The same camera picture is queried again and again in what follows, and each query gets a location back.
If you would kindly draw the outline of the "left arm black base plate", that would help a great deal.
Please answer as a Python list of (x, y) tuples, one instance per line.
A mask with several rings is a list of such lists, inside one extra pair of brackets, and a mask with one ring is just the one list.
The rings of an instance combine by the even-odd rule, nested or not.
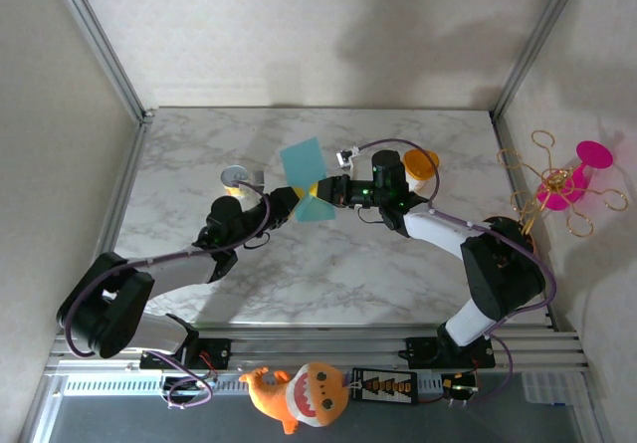
[(189, 370), (225, 370), (231, 355), (228, 338), (208, 338), (195, 334), (183, 341), (168, 341), (163, 347), (145, 350), (139, 361), (141, 369), (174, 369), (170, 360)]

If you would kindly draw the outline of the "aluminium frame post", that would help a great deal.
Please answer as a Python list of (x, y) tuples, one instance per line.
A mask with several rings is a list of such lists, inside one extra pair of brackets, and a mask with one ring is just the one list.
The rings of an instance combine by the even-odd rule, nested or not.
[(569, 0), (546, 0), (545, 6), (512, 68), (502, 92), (490, 110), (493, 126), (505, 116)]
[(147, 109), (138, 96), (90, 1), (65, 1), (130, 116), (136, 122), (152, 123), (154, 110)]

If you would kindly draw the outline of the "pink plastic wine glass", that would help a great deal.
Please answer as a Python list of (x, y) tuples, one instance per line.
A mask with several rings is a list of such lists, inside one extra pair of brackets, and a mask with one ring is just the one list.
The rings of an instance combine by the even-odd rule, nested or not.
[(570, 165), (550, 167), (541, 174), (535, 199), (540, 209), (563, 211), (591, 191), (590, 180), (593, 170), (609, 168), (613, 155), (603, 144), (585, 140), (576, 147), (577, 160)]

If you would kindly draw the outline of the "wide aluminium frame rail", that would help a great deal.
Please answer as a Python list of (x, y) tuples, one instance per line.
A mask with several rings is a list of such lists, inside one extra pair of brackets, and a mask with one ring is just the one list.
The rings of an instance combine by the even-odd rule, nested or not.
[[(199, 331), (199, 336), (228, 338), (228, 371), (267, 366), (291, 369), (312, 360), (345, 369), (354, 366), (408, 369), (398, 356), (409, 337), (436, 337), (433, 326), (266, 327), (225, 326)], [(543, 326), (503, 326), (490, 338), (496, 366), (521, 372), (536, 369), (585, 370), (588, 361), (576, 332)]]

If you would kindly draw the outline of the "orange translucent cup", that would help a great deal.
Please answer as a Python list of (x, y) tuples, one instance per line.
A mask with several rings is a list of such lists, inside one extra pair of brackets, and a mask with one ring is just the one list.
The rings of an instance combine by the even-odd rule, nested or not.
[(418, 149), (410, 149), (403, 154), (405, 178), (410, 191), (418, 192), (435, 177), (434, 165), (439, 166), (439, 157), (433, 151), (428, 153), (430, 158)]

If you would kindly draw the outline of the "black yellow label plate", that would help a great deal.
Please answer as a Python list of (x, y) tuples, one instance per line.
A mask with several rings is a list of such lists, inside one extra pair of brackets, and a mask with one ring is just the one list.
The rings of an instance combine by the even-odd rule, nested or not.
[(415, 372), (355, 367), (350, 374), (349, 398), (354, 401), (416, 405)]

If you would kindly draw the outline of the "black yellow power connector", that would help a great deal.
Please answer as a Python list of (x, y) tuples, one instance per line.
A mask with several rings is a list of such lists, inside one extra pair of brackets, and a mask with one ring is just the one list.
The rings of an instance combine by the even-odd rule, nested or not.
[(444, 392), (449, 395), (456, 393), (472, 395), (479, 391), (477, 376), (474, 372), (443, 373), (441, 378)]

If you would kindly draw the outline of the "aluminium side rail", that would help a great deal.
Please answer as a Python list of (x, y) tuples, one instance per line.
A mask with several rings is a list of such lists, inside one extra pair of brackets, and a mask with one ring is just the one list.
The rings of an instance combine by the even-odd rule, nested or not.
[[(514, 154), (517, 152), (514, 140), (502, 116), (497, 117), (496, 113), (492, 111), (490, 112), (490, 119), (499, 149), (503, 153), (501, 165), (506, 169), (512, 191), (517, 194), (513, 197), (513, 204), (515, 206), (524, 206), (526, 199), (530, 199), (531, 192), (522, 171), (523, 167), (517, 166), (519, 159), (514, 157)], [(548, 317), (549, 326), (557, 329), (558, 324), (555, 321), (554, 312), (551, 308), (551, 304), (557, 293), (556, 279), (545, 279), (545, 281), (546, 287), (542, 294), (543, 300), (537, 304), (530, 304), (531, 309), (528, 310), (528, 313), (544, 310)]]
[(99, 255), (112, 251), (115, 248), (153, 120), (153, 116), (147, 116), (139, 123), (132, 138), (130, 149), (124, 155), (122, 168), (115, 181), (115, 187), (110, 197), (106, 217), (89, 267), (93, 265)]

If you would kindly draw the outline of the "clear plastic organizer box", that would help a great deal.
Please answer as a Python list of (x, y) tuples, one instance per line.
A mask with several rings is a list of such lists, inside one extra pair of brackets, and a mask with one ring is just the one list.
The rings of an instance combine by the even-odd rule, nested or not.
[(589, 403), (583, 375), (577, 371), (525, 371), (521, 374), (528, 403), (585, 406)]

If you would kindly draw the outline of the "orange shark plush toy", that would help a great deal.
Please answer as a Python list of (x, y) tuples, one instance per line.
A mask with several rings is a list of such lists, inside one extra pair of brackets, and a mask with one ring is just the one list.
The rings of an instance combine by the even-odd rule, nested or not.
[(266, 381), (268, 374), (267, 367), (256, 368), (242, 374), (239, 381), (248, 385), (254, 406), (278, 420), (287, 435), (294, 434), (301, 423), (314, 428), (330, 425), (348, 404), (345, 375), (327, 363), (306, 363), (295, 375), (275, 370), (274, 383)]

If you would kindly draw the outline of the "silver yellow tin can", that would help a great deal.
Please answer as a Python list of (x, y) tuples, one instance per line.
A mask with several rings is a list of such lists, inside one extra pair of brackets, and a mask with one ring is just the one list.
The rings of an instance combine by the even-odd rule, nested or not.
[(240, 181), (248, 182), (250, 180), (250, 174), (245, 167), (230, 165), (222, 171), (220, 179), (227, 195), (237, 199), (243, 199), (246, 196), (240, 184)]

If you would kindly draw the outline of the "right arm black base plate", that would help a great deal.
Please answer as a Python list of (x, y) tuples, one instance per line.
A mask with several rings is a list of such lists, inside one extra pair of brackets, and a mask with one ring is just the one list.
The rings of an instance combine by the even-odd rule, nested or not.
[(437, 337), (409, 337), (405, 348), (398, 352), (410, 369), (472, 369), (494, 368), (492, 344), (483, 337), (468, 346), (456, 347), (450, 340)]

